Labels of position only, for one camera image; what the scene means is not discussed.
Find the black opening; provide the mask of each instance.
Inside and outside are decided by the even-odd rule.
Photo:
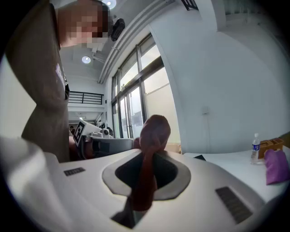
[[[116,176],[132,189],[135,188],[143,162],[143,155],[139,154],[116,169]],[[157,189],[169,184],[176,176],[177,167],[163,159],[160,155],[153,155],[153,170],[157,182]]]

